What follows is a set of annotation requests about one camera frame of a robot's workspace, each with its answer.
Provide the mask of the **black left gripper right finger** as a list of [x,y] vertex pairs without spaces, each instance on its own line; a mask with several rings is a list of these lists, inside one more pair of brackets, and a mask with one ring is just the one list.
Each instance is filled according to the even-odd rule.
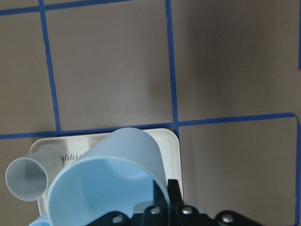
[[221,211],[214,218],[200,213],[195,207],[184,203],[176,179],[168,180],[167,189],[170,200],[169,222],[172,226],[257,226],[259,224],[231,210]]

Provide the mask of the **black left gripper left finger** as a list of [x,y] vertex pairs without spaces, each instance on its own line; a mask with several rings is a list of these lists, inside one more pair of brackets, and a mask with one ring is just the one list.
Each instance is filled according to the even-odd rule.
[[113,211],[94,221],[95,226],[167,226],[168,204],[159,186],[153,182],[153,203],[132,217]]

